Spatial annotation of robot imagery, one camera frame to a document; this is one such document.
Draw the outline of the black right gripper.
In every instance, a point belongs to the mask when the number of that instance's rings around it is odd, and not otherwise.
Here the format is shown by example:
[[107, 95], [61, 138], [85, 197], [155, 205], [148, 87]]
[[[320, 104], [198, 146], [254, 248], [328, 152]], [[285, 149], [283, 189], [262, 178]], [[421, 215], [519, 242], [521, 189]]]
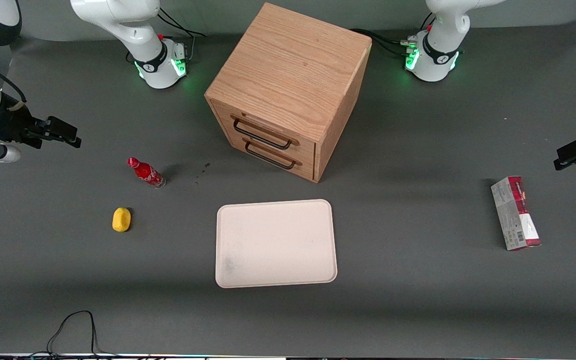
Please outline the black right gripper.
[[0, 103], [0, 142], [16, 142], [39, 150], [43, 141], [59, 140], [73, 148], [82, 146], [78, 128], [57, 117], [35, 118], [23, 101]]

